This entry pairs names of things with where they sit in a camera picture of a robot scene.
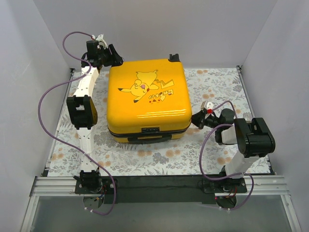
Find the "yellow hard-shell suitcase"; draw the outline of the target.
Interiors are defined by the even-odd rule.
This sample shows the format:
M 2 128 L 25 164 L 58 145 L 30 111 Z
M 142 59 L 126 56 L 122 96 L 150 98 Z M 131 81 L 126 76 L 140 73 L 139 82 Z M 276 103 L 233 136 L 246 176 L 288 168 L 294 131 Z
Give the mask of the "yellow hard-shell suitcase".
M 179 139 L 189 128 L 191 116 L 178 54 L 110 68 L 106 117 L 115 141 L 145 144 Z

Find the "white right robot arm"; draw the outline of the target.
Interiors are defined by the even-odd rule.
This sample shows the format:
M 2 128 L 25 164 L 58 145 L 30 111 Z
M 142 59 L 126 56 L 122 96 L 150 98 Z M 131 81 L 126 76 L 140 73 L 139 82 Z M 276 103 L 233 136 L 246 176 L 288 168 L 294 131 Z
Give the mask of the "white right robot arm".
M 204 193 L 245 193 L 244 174 L 254 162 L 275 150 L 275 139 L 264 119 L 247 121 L 236 118 L 231 109 L 223 109 L 220 116 L 211 109 L 202 109 L 192 115 L 191 121 L 200 130 L 211 128 L 217 144 L 238 147 L 232 160 L 218 175 L 204 177 L 198 186 Z

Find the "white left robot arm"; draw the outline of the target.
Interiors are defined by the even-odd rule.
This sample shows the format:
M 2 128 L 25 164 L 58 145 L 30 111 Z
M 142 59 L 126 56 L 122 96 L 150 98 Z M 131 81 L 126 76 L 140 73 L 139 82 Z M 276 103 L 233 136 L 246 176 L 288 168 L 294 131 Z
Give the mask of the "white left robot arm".
M 94 159 L 94 126 L 98 122 L 98 113 L 92 100 L 93 90 L 101 68 L 122 65 L 123 59 L 112 44 L 107 45 L 103 38 L 86 42 L 87 52 L 82 56 L 83 78 L 80 79 L 72 97 L 67 97 L 66 104 L 70 120 L 76 128 L 80 149 L 85 152 L 81 158 L 81 170 L 75 179 L 80 187 L 98 193 L 103 188 L 99 166 Z

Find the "floral table cloth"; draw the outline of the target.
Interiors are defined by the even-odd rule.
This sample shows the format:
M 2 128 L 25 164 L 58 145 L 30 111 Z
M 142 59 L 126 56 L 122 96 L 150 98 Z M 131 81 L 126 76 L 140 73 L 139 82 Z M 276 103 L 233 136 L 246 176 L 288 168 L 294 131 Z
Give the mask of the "floral table cloth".
M 236 68 L 186 69 L 185 76 L 193 112 L 203 101 L 211 101 L 222 109 L 234 107 L 239 118 L 252 114 Z M 98 123 L 94 130 L 95 155 L 104 167 L 102 175 L 185 175 L 217 174 L 237 152 L 236 145 L 218 145 L 210 129 L 190 126 L 184 136 L 163 143 L 130 145 L 116 142 L 107 128 L 107 87 L 109 73 L 102 72 L 93 91 Z M 79 139 L 67 109 L 58 124 L 58 141 L 53 149 L 48 176 L 74 176 L 80 172 L 82 154 L 77 150 Z

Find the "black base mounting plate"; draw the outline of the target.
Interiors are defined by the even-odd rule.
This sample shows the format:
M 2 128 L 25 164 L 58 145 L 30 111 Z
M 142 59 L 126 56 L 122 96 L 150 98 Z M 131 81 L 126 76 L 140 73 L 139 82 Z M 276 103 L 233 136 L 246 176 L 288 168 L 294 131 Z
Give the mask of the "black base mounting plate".
M 112 203 L 189 203 L 214 204 L 215 194 L 246 193 L 243 178 L 210 181 L 202 175 L 75 176 L 75 193 L 100 195 Z

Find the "aluminium frame rail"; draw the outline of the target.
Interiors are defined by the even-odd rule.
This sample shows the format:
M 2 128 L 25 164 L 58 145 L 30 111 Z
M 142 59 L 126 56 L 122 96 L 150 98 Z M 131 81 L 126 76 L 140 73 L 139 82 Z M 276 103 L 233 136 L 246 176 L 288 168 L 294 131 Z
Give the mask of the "aluminium frame rail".
M 301 227 L 298 222 L 292 200 L 291 193 L 282 175 L 253 175 L 254 195 L 280 195 L 284 204 L 288 221 L 294 232 L 300 232 Z M 30 201 L 41 196 L 60 197 L 60 196 L 82 196 L 94 197 L 96 193 L 75 193 L 78 185 L 72 177 L 36 177 L 30 192 Z

